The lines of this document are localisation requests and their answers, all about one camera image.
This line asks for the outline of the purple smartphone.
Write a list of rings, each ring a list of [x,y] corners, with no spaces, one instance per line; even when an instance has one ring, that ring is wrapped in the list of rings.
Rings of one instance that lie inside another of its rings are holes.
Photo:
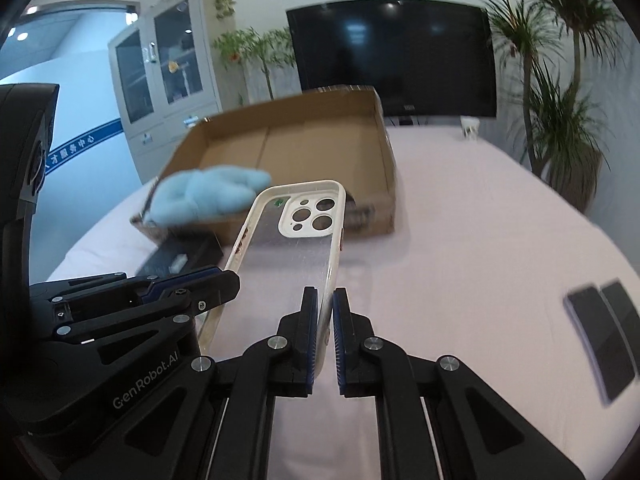
[[[636,377],[616,319],[593,285],[572,290],[564,304],[588,354],[603,403],[612,404]]]

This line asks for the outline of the black smartphone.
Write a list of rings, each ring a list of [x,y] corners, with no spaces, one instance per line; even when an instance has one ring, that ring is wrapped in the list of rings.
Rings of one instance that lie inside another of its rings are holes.
[[[638,310],[620,281],[606,284],[602,288],[602,294],[620,326],[631,356],[631,362],[634,364],[634,370],[636,374],[639,374],[640,318]]]

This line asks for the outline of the brown cardboard box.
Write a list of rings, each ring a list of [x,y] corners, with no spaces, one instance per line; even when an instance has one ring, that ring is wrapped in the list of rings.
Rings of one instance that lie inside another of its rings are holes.
[[[334,180],[348,237],[395,229],[396,166],[376,92],[331,87],[202,119],[160,173],[219,165],[268,172],[274,185]]]

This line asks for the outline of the cream clear phone case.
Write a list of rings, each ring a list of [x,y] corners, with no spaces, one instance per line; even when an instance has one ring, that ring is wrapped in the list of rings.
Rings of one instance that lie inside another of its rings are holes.
[[[333,180],[273,186],[256,197],[226,264],[238,274],[240,291],[207,315],[200,333],[206,356],[233,358],[274,334],[312,287],[318,292],[316,364],[323,363],[345,204],[343,185]]]

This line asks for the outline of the black wall television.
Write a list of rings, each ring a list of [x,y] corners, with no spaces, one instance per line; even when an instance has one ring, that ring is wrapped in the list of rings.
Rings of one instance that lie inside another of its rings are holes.
[[[300,86],[371,87],[387,116],[497,115],[487,12],[439,0],[342,0],[288,10]]]

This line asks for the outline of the tall palm plant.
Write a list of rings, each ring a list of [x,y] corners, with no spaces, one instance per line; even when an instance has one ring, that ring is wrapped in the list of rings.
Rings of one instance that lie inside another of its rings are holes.
[[[612,0],[482,0],[518,110],[516,159],[584,214],[606,163],[605,121],[584,83],[588,58],[613,64],[623,43]]]

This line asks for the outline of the small leafy tree plant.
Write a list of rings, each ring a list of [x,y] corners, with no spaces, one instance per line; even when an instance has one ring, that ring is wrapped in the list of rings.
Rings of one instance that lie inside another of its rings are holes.
[[[274,99],[271,70],[293,67],[295,53],[290,30],[287,27],[258,32],[253,27],[223,32],[213,41],[224,64],[256,66],[262,72],[269,99]]]

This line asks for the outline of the white patterned cup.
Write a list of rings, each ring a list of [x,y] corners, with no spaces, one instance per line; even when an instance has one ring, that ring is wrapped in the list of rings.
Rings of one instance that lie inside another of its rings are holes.
[[[477,117],[461,116],[460,124],[467,139],[476,139],[480,133],[480,120]]]

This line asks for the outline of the black rectangular box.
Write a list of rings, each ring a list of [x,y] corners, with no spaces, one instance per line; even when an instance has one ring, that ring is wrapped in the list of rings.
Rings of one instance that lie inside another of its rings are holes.
[[[224,252],[215,235],[189,234],[167,237],[136,271],[148,278],[192,272],[204,266],[218,266]]]

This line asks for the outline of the light blue plush toy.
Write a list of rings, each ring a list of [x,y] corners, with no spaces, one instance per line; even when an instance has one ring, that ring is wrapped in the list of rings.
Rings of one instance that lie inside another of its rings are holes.
[[[221,165],[183,170],[157,183],[146,226],[186,226],[238,214],[272,183],[267,171]]]

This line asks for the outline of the grey glass-door cabinet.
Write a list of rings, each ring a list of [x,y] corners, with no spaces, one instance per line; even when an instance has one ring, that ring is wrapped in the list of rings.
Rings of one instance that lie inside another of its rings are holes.
[[[242,67],[213,41],[235,30],[215,0],[163,0],[108,43],[122,128],[140,181],[154,179],[203,118],[248,103]]]

